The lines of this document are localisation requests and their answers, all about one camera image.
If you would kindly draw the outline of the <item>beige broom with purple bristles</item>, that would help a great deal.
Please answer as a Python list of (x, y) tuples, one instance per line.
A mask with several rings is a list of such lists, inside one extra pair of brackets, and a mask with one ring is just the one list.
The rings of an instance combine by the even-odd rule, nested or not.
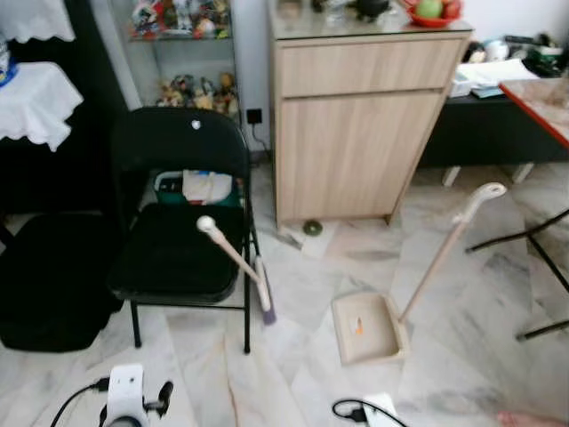
[(222, 251), (236, 262), (239, 269), (243, 271), (256, 285), (257, 293), (259, 293), (261, 312), (263, 312), (263, 320), (265, 325), (274, 325), (276, 323), (276, 305), (272, 300), (271, 288), (267, 281), (267, 269), (264, 267), (263, 260), (256, 254), (253, 257), (252, 264), (244, 259), (244, 257), (236, 251), (236, 249), (228, 242), (227, 236), (217, 227), (215, 220), (208, 215), (199, 216), (196, 220), (196, 227), (199, 228), (210, 240), (222, 248)]

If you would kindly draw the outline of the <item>beige long-handled dustpan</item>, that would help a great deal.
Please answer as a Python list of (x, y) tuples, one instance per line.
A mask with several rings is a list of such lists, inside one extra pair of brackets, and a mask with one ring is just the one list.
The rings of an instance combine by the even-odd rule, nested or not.
[(448, 260), (450, 252), (464, 236), (480, 207), (507, 192), (507, 186), (500, 182), (481, 184), (471, 192), (466, 204), (453, 216), (452, 230), (402, 310), (396, 310), (394, 297), (379, 292), (353, 293), (331, 302), (342, 365), (395, 361), (405, 357), (410, 349), (407, 320), (421, 301), (424, 289)]

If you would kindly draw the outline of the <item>black folding chair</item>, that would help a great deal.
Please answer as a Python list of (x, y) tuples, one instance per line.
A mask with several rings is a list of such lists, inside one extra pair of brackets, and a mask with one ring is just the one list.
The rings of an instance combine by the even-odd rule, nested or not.
[[(236, 262), (196, 227), (211, 216), (228, 242), (252, 264), (259, 254), (253, 227), (251, 155), (230, 117), (206, 109), (142, 107), (118, 118), (109, 138), (111, 192), (123, 243), (108, 276), (111, 293), (129, 304), (134, 347), (141, 347), (138, 308), (225, 310), (238, 280), (235, 309), (244, 316), (244, 353), (251, 352), (255, 285)], [(226, 173), (241, 182), (243, 207), (145, 202), (160, 172)]]

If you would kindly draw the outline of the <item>bare person foot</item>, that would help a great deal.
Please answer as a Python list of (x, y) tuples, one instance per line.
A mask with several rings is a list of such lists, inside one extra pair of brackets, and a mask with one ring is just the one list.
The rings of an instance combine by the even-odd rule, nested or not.
[(524, 412), (501, 411), (497, 415), (501, 427), (568, 427), (561, 420), (548, 416), (529, 415)]

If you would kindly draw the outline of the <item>large black bag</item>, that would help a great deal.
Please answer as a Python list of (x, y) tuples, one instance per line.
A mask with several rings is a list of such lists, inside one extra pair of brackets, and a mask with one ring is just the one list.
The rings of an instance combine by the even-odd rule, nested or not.
[(107, 285), (119, 248), (108, 217), (32, 217), (0, 253), (0, 344), (52, 353), (93, 345), (122, 308)]

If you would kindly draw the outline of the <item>green box with white pack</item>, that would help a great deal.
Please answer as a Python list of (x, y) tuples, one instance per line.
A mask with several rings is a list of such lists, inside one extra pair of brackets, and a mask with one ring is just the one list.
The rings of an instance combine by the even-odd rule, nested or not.
[(243, 207), (241, 182), (230, 174), (200, 170), (160, 172), (153, 188), (160, 204)]

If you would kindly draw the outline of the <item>table with white lace cloth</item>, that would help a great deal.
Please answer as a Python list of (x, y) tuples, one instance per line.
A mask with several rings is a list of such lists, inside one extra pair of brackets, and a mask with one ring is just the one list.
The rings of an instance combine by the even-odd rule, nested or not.
[(68, 118), (83, 102), (54, 62), (21, 62), (0, 88), (0, 139), (28, 139), (54, 153), (72, 132)]

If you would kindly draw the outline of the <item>black low bench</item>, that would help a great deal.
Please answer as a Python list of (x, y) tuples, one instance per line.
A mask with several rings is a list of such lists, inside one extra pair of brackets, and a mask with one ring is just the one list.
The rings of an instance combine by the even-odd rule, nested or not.
[(566, 162), (568, 150), (509, 97), (463, 96), (444, 102), (416, 167), (446, 168), (450, 186), (462, 167), (509, 166), (520, 183), (536, 164)]

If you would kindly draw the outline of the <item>blue white vase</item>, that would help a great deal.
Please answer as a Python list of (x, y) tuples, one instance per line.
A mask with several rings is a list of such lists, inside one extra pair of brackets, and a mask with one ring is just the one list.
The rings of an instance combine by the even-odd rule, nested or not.
[(0, 88), (8, 85), (18, 74), (18, 62), (9, 49), (7, 36), (0, 34)]

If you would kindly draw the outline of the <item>black desktop device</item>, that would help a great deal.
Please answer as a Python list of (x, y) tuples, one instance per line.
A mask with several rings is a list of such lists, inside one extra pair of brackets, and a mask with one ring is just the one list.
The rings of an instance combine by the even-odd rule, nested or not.
[(540, 78), (561, 77), (565, 73), (566, 61), (562, 46), (529, 46), (525, 49), (523, 65)]

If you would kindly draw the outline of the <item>white paper stack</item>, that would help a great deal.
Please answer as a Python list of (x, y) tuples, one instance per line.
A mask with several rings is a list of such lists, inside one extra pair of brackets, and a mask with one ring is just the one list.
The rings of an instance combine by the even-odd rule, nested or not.
[(525, 67), (522, 60), (463, 62), (456, 69), (450, 98), (468, 96), (473, 89), (489, 88), (501, 81), (537, 80), (538, 75)]

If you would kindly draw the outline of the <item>white lace cloth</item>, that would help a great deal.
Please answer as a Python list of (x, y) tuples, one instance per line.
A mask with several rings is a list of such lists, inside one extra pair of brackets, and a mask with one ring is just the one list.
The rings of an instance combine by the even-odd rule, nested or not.
[(0, 0), (0, 39), (75, 40), (64, 0)]

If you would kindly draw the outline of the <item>black round ornament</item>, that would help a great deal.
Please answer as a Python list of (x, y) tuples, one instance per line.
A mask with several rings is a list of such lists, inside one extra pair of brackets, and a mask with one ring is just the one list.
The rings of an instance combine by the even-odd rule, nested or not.
[(354, 0), (357, 19), (374, 23), (382, 13), (389, 11), (391, 0)]

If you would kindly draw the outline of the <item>red bowl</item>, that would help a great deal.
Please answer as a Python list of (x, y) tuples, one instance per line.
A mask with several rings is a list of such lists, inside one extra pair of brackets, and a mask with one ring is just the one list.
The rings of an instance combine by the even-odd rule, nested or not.
[(409, 16), (414, 24), (418, 26), (426, 26), (426, 28), (442, 28), (443, 26), (450, 25), (457, 21), (462, 15), (463, 0), (444, 0), (445, 10), (442, 18), (438, 20), (427, 20), (427, 18), (420, 18), (414, 15), (414, 6), (418, 0), (401, 0), (404, 8), (409, 12)]

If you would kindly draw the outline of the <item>green apple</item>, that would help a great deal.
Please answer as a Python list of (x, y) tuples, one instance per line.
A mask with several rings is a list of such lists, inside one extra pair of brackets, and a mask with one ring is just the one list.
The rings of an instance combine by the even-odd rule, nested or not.
[(427, 20), (438, 20), (442, 18), (444, 10), (444, 0), (418, 0), (414, 6), (414, 15)]

